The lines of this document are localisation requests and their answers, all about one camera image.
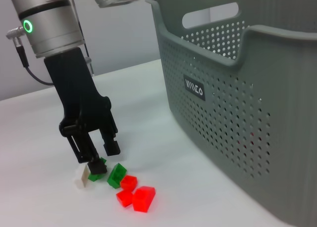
green led ring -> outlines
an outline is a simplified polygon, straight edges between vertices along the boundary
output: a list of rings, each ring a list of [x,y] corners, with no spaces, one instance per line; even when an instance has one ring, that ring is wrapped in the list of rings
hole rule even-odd
[[[24,20],[23,27],[27,33],[31,33],[33,31],[32,23],[29,20]]]

red object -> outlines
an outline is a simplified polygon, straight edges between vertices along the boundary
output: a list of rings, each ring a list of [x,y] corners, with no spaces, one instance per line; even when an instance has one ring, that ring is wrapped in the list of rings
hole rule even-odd
[[[120,182],[120,186],[123,190],[133,191],[138,184],[138,180],[134,176],[126,175]]]
[[[135,211],[148,212],[154,196],[154,187],[142,186],[138,188],[132,198],[133,209]]]
[[[132,204],[133,194],[130,191],[123,190],[117,193],[117,199],[123,207],[127,207]]]

lego brick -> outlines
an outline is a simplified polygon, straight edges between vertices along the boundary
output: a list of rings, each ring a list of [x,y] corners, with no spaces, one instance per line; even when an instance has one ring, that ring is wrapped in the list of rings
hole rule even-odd
[[[127,170],[121,165],[117,164],[114,166],[107,182],[109,183],[110,186],[113,188],[117,189],[120,187],[120,182],[124,178]]]
[[[120,186],[123,190],[133,191],[138,184],[138,180],[134,176],[126,175],[120,182]]]
[[[76,185],[78,189],[85,188],[89,175],[90,175],[90,171],[88,169],[87,164],[86,163],[80,164],[75,172],[75,177],[73,180],[74,184]]]
[[[133,209],[135,211],[148,212],[155,193],[154,187],[142,186],[138,188],[132,197]]]
[[[100,159],[101,159],[101,161],[105,164],[106,163],[106,159],[104,159],[103,157],[100,157]],[[102,179],[104,176],[105,176],[106,174],[90,174],[89,175],[89,177],[88,177],[88,179],[90,180],[90,181],[93,181],[93,182],[95,182],[95,181],[97,181],[97,180],[100,180],[100,179]]]
[[[132,204],[132,192],[123,190],[117,193],[117,199],[123,207],[127,207]]]

table surface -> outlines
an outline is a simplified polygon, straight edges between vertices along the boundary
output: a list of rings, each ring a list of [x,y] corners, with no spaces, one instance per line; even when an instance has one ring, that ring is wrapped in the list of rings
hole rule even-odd
[[[78,190],[77,160],[58,130],[54,88],[0,102],[0,223],[23,227],[286,227],[232,182],[186,136],[168,107],[160,60],[94,77],[112,102],[118,156],[139,186],[156,188],[148,213],[124,209],[106,178]]]

gray basket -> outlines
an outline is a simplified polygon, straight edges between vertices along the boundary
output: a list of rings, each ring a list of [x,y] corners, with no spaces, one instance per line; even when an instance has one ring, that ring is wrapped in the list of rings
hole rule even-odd
[[[274,215],[316,227],[317,0],[147,2],[180,126]],[[182,25],[186,13],[232,2],[232,18]]]

